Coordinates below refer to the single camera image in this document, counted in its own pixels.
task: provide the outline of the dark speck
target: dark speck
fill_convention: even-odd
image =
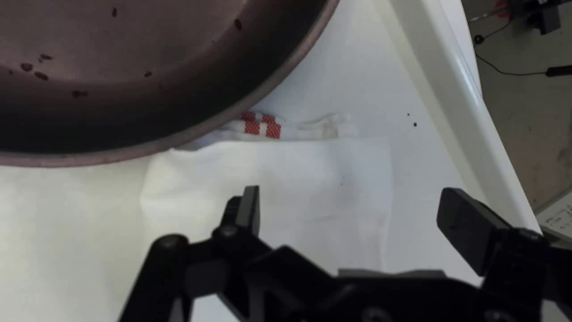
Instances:
[[[34,69],[34,64],[22,62],[22,64],[20,64],[20,68],[22,68],[24,71],[27,71],[27,73],[29,73],[29,71],[33,71],[33,69]]]
[[[72,96],[74,96],[74,98],[86,98],[86,96],[88,96],[88,91],[72,91]]]
[[[38,78],[41,78],[41,80],[50,80],[50,76],[45,75],[45,73],[36,71],[34,75],[36,75]]]
[[[235,28],[236,28],[236,30],[243,30],[243,21],[235,19]]]

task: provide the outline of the dark pan surface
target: dark pan surface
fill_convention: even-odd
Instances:
[[[0,0],[0,162],[74,166],[190,141],[252,107],[338,0]]]

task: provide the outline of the frying pan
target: frying pan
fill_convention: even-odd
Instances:
[[[336,5],[2,0],[0,162],[113,162],[199,137],[270,93]]]

